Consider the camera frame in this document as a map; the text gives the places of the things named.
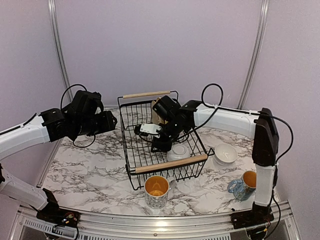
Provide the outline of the white bowl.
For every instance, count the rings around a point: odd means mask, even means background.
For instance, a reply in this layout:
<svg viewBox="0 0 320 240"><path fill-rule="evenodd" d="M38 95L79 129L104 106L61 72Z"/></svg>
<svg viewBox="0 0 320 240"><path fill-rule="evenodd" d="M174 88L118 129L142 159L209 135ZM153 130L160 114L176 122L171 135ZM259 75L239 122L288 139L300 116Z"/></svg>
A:
<svg viewBox="0 0 320 240"><path fill-rule="evenodd" d="M238 152L230 144L221 143L214 148L214 160L221 166L230 166L237 158Z"/></svg>
<svg viewBox="0 0 320 240"><path fill-rule="evenodd" d="M168 162L186 159L190 157L190 150L184 144L174 144L171 150L167 152L166 158Z"/></svg>

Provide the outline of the cream gold rimmed plate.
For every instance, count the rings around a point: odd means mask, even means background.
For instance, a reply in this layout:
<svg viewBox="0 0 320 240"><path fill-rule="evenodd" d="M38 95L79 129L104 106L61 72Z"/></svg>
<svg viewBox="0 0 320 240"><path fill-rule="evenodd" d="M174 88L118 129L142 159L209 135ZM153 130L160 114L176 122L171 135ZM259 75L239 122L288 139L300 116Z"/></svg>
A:
<svg viewBox="0 0 320 240"><path fill-rule="evenodd" d="M153 100L151 102L151 122L153 124L162 124L163 123L163 119L158 115L158 113L154 110L154 106L155 104L158 102L158 100L160 100L160 98L158 97L156 100Z"/></svg>

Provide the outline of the black wire dish rack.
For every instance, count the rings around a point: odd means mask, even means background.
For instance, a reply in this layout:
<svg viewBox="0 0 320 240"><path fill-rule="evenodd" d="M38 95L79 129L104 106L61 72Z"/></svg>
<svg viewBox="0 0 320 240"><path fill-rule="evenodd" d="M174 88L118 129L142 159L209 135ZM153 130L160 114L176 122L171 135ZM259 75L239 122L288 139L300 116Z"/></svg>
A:
<svg viewBox="0 0 320 240"><path fill-rule="evenodd" d="M173 91L124 95L117 99L125 168L134 190L159 175L176 181L197 178L214 150L197 133L198 100L180 104Z"/></svg>

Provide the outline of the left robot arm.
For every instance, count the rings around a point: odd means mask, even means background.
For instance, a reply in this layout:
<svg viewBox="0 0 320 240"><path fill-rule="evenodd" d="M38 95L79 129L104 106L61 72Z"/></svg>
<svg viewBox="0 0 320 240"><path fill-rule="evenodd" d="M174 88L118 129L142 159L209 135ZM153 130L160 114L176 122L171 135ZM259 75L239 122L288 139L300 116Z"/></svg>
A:
<svg viewBox="0 0 320 240"><path fill-rule="evenodd" d="M79 136L96 137L115 130L117 122L112 112L104 109L100 93L78 90L68 105L35 114L27 122L1 132L0 158L3 160L27 148L65 137L72 141ZM63 219L63 211L51 191L36 188L3 168L0 192L43 211L53 223Z"/></svg>

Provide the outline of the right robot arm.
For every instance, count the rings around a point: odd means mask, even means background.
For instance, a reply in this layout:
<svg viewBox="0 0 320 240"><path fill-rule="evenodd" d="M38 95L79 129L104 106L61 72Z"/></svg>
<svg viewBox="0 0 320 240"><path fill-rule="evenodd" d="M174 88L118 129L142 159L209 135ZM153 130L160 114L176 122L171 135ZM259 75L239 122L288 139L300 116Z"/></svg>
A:
<svg viewBox="0 0 320 240"><path fill-rule="evenodd" d="M154 216L192 216L250 209L252 195L245 201L237 200L227 191L229 182L239 179L244 172L254 171L253 141L246 136L215 128L202 127L198 134L207 150L225 143L237 151L237 160L228 166L208 157L199 177L179 181L168 193L168 201L161 209L151 209Z"/></svg>

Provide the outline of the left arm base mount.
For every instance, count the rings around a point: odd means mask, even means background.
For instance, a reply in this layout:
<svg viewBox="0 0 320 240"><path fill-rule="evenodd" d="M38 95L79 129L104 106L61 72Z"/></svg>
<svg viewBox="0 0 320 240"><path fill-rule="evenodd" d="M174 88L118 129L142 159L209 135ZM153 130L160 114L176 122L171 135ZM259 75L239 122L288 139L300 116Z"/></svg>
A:
<svg viewBox="0 0 320 240"><path fill-rule="evenodd" d="M40 220L53 223L59 226L67 226L76 228L78 226L80 213L77 211L71 211L67 209L49 209L40 210L37 212L36 217Z"/></svg>

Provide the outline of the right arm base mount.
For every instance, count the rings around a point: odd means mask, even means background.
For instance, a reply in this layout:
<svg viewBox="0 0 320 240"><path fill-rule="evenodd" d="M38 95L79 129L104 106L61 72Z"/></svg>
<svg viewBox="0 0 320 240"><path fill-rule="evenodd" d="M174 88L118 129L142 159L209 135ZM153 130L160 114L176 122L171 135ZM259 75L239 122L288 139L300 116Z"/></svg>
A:
<svg viewBox="0 0 320 240"><path fill-rule="evenodd" d="M254 211L253 209L234 212L230 215L230 218L234 229L248 228L270 223L275 219L270 210L263 212L262 210Z"/></svg>

